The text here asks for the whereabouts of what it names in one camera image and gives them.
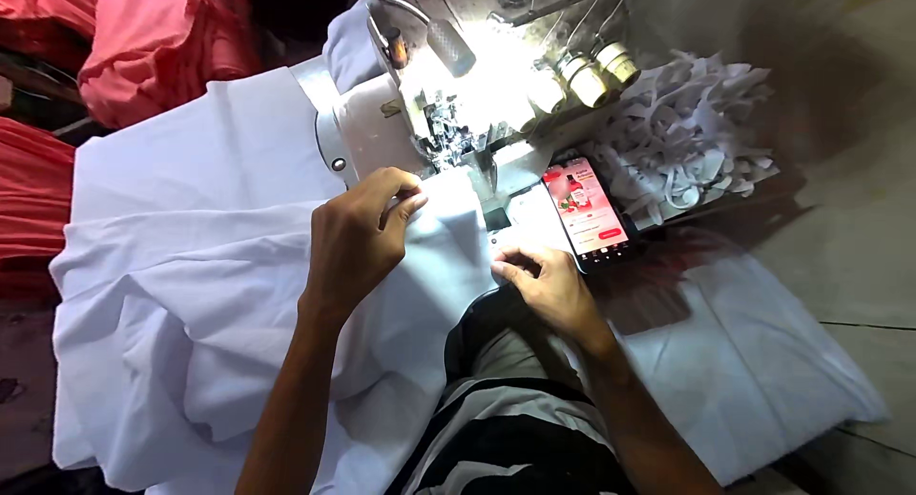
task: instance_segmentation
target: smartphone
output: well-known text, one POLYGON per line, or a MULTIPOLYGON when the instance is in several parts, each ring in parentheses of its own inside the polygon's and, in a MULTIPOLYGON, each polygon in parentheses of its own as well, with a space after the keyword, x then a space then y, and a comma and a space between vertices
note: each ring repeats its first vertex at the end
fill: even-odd
POLYGON ((543 181, 582 273, 594 272, 635 253, 632 223, 614 208, 587 158, 558 161, 544 172, 543 181))

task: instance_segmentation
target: red button on screen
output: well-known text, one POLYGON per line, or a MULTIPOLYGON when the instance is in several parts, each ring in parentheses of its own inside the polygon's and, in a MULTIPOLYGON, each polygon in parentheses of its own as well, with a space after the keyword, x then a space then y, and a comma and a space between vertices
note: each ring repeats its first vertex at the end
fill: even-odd
POLYGON ((614 237, 615 235, 621 235, 622 233, 623 230, 620 230, 619 228, 615 228, 614 230, 605 230, 598 235, 598 239, 610 239, 611 237, 614 237))

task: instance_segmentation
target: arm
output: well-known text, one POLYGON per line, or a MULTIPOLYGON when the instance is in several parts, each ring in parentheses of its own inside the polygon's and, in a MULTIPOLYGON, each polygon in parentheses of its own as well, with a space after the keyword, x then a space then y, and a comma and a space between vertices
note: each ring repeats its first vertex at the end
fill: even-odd
POLYGON ((419 178, 380 169, 312 213, 309 279, 290 349, 255 430, 236 494, 308 492, 318 473, 337 337, 404 257, 406 221, 426 203, 419 178), (389 210, 392 197, 402 201, 389 210))
POLYGON ((493 269, 519 288, 548 325, 582 350, 608 437, 639 493, 722 492, 636 376, 571 255, 542 246, 508 247, 496 257, 493 269))

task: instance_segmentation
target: black and white striped shirt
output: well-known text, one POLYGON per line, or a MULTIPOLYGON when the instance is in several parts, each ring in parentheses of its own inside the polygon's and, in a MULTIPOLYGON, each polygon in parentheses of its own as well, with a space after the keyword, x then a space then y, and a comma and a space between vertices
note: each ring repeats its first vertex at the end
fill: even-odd
POLYGON ((592 401, 548 379, 464 382, 386 495, 635 494, 592 401))

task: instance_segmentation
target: red fabric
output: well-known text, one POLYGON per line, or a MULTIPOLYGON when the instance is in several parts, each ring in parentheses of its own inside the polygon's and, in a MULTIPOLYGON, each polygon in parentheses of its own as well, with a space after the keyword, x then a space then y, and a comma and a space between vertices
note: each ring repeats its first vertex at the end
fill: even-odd
POLYGON ((0 117, 0 299, 52 290, 44 266, 63 250, 73 152, 48 132, 0 117))
POLYGON ((95 33, 95 0, 0 0, 0 46, 79 70, 95 33))
POLYGON ((200 97, 212 79, 260 70, 247 0, 98 0, 80 94, 123 128, 200 97))

